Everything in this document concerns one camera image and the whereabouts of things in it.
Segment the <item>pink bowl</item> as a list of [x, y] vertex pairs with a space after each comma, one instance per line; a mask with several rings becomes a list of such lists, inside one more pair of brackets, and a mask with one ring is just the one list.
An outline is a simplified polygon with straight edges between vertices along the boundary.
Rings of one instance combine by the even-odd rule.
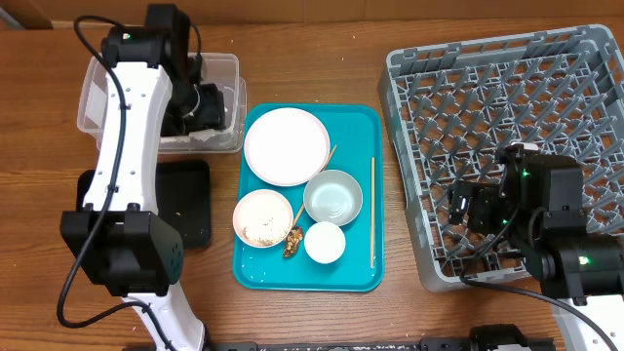
[[258, 189], [245, 195], [232, 217], [238, 238], [246, 245], [266, 249], [284, 241], [293, 226], [293, 208], [280, 193]]

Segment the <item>white paper cup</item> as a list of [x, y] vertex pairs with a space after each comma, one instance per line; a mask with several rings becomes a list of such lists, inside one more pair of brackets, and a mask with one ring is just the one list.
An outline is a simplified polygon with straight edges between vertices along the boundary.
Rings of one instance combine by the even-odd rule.
[[328, 221], [313, 224], [305, 233], [304, 249], [320, 264], [330, 264], [341, 258], [346, 238], [339, 226]]

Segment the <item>white napkin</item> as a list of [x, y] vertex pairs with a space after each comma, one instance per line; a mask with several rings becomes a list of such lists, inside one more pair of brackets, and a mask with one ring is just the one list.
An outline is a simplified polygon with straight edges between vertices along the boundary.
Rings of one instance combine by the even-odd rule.
[[235, 136], [227, 131], [204, 130], [187, 136], [163, 136], [162, 148], [220, 149], [227, 148], [235, 141]]

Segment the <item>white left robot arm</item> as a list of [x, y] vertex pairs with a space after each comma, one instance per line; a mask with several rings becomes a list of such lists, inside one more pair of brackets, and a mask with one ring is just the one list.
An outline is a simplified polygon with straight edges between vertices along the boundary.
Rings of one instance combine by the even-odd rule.
[[59, 231], [75, 258], [72, 271], [135, 310], [157, 349], [207, 350], [209, 333], [180, 284], [182, 237], [159, 214], [157, 178], [168, 173], [171, 197], [198, 205], [203, 228], [209, 168], [157, 159], [163, 137], [224, 129], [224, 97], [203, 82], [203, 58], [188, 50], [198, 28], [177, 6], [151, 4], [143, 25], [109, 26], [91, 48], [77, 116], [78, 128], [99, 142], [97, 165], [83, 175]]

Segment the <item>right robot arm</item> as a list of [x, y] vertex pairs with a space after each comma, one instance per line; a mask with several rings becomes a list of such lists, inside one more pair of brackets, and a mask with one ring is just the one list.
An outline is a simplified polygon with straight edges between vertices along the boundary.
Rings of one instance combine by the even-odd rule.
[[497, 153], [499, 183], [456, 180], [448, 191], [448, 221], [465, 223], [493, 239], [477, 249], [483, 259], [500, 239], [518, 250], [539, 292], [480, 282], [480, 289], [515, 293], [551, 305], [569, 350], [623, 347], [623, 244], [587, 229], [583, 172], [572, 157], [543, 154], [534, 143], [515, 142]]

